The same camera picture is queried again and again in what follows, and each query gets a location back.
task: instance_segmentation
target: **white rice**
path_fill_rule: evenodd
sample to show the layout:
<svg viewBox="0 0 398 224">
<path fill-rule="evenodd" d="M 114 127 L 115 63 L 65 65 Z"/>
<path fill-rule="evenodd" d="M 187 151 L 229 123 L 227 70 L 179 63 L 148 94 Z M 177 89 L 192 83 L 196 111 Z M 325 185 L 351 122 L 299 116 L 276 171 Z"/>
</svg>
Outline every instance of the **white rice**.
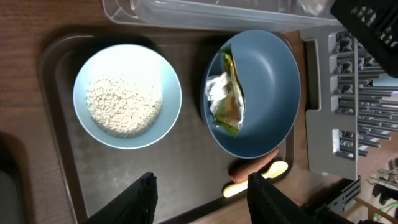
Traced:
<svg viewBox="0 0 398 224">
<path fill-rule="evenodd" d="M 101 129 L 131 138 L 155 123 L 162 107 L 162 88 L 156 80 L 101 76 L 88 85 L 87 107 Z"/>
</svg>

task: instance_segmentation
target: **spoon head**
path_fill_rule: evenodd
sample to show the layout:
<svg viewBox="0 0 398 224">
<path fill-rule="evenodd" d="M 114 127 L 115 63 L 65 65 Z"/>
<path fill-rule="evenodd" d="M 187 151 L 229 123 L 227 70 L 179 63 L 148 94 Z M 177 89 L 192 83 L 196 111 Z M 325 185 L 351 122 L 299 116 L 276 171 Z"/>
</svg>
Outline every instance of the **spoon head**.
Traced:
<svg viewBox="0 0 398 224">
<path fill-rule="evenodd" d="M 267 171 L 268 177 L 275 178 L 283 174 L 287 168 L 289 168 L 289 165 L 285 161 L 274 162 Z"/>
</svg>

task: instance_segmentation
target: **dark blue bowl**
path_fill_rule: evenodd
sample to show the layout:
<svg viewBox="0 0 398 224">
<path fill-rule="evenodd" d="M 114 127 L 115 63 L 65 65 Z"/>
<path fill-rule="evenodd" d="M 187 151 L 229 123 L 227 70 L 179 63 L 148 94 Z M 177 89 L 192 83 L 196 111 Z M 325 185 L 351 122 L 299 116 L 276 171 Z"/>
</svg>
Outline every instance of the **dark blue bowl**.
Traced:
<svg viewBox="0 0 398 224">
<path fill-rule="evenodd" d="M 224 72 L 221 54 L 215 55 L 203 79 L 201 114 L 225 151 L 239 158 L 254 159 L 274 150 L 292 129 L 300 105 L 300 73 L 293 53 L 270 32 L 242 32 L 222 48 L 229 44 L 246 100 L 242 129 L 234 137 L 216 127 L 205 96 L 207 78 Z"/>
</svg>

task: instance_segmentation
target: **sausage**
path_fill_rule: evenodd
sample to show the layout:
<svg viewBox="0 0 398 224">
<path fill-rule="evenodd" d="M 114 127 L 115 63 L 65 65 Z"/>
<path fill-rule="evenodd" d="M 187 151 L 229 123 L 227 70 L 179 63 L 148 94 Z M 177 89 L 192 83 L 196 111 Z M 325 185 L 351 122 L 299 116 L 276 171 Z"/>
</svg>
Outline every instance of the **sausage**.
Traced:
<svg viewBox="0 0 398 224">
<path fill-rule="evenodd" d="M 278 152 L 279 148 L 276 148 L 265 156 L 250 161 L 248 164 L 239 167 L 235 172 L 233 172 L 232 181 L 235 184 L 247 181 L 250 174 L 258 172 L 261 168 L 267 165 L 278 154 Z"/>
</svg>

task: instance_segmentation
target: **blue container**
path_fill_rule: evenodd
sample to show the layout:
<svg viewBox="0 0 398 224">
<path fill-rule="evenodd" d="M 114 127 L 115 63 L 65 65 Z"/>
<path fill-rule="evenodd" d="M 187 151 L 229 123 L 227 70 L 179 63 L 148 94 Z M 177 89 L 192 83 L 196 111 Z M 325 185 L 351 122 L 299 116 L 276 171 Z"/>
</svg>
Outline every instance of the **blue container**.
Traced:
<svg viewBox="0 0 398 224">
<path fill-rule="evenodd" d="M 87 88 L 90 79 L 101 74 L 126 74 L 126 79 L 145 75 L 159 78 L 163 103 L 159 118 L 145 133 L 134 138 L 117 138 L 103 131 L 87 108 Z M 92 56 L 81 68 L 73 87 L 73 104 L 81 125 L 96 140 L 118 149 L 138 149 L 162 139 L 180 114 L 182 92 L 177 74 L 160 54 L 140 45 L 121 44 L 108 47 Z"/>
<path fill-rule="evenodd" d="M 234 137 L 216 127 L 204 86 L 207 78 L 224 72 L 216 54 L 205 74 L 201 113 L 218 144 L 230 154 L 254 159 L 274 150 L 292 129 L 300 106 L 300 73 L 293 53 L 276 35 L 263 30 L 242 32 L 225 43 L 231 45 L 239 81 L 246 100 L 246 116 Z"/>
</svg>

